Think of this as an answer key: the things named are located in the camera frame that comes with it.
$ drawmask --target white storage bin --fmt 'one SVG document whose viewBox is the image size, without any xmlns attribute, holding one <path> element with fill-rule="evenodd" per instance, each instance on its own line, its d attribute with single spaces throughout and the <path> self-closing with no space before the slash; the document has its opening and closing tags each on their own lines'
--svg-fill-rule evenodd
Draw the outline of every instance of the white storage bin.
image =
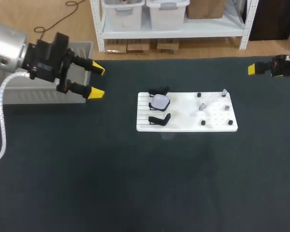
<svg viewBox="0 0 290 232">
<path fill-rule="evenodd" d="M 152 30 L 179 30 L 190 0 L 146 0 Z"/>
<path fill-rule="evenodd" d="M 114 31 L 140 30 L 145 0 L 102 0 Z"/>
</svg>

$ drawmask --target black cabinet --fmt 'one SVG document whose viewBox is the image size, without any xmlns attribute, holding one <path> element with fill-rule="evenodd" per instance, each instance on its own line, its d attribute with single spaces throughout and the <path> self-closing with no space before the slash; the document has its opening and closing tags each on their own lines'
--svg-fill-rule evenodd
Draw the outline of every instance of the black cabinet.
<svg viewBox="0 0 290 232">
<path fill-rule="evenodd" d="M 250 40 L 285 40 L 290 35 L 290 0 L 260 0 Z"/>
</svg>

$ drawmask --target black clip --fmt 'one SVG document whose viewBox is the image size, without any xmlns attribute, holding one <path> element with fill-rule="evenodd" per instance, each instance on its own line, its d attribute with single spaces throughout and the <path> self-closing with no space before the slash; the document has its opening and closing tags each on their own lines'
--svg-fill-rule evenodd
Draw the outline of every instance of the black clip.
<svg viewBox="0 0 290 232">
<path fill-rule="evenodd" d="M 167 95 L 167 93 L 170 91 L 170 87 L 164 87 L 164 88 L 161 88 L 160 90 L 157 90 L 157 89 L 153 89 L 151 88 L 148 93 L 149 95 L 152 97 L 152 95 L 156 95 L 156 94 L 161 94 L 161 95 Z"/>
<path fill-rule="evenodd" d="M 164 119 L 150 116 L 148 117 L 148 121 L 150 125 L 160 125 L 164 127 L 166 126 L 166 124 L 168 124 L 170 118 L 171 118 L 171 114 L 168 113 Z"/>
</svg>

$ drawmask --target white shelf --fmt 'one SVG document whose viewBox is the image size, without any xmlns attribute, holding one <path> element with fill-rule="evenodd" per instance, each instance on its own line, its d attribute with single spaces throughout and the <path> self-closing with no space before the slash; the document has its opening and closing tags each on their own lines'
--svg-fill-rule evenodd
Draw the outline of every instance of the white shelf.
<svg viewBox="0 0 290 232">
<path fill-rule="evenodd" d="M 200 38 L 243 36 L 245 25 L 238 16 L 232 0 L 226 1 L 225 14 L 218 19 L 187 19 L 181 30 L 152 31 L 149 10 L 142 14 L 142 28 L 135 31 L 112 31 L 106 15 L 102 25 L 104 39 L 155 39 L 155 38 Z"/>
</svg>

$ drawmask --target black cable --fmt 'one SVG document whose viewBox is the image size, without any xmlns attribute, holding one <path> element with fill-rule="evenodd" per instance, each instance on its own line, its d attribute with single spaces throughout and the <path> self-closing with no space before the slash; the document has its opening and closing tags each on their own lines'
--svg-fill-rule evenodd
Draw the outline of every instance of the black cable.
<svg viewBox="0 0 290 232">
<path fill-rule="evenodd" d="M 80 2 L 75 2 L 75 1 L 67 1 L 65 3 L 66 6 L 76 6 L 75 10 L 73 12 L 71 12 L 70 14 L 68 14 L 67 16 L 63 17 L 61 20 L 59 20 L 58 22 L 56 22 L 54 25 L 52 25 L 51 27 L 49 27 L 48 29 L 45 29 L 44 27 L 35 27 L 33 30 L 36 33 L 42 33 L 40 40 L 43 38 L 45 32 L 49 31 L 50 29 L 52 29 L 54 26 L 56 26 L 58 23 L 60 23 L 62 20 L 66 19 L 67 17 L 73 15 L 77 9 L 78 9 L 78 5 L 81 4 L 82 2 L 84 2 L 85 0 L 81 0 Z"/>
</svg>

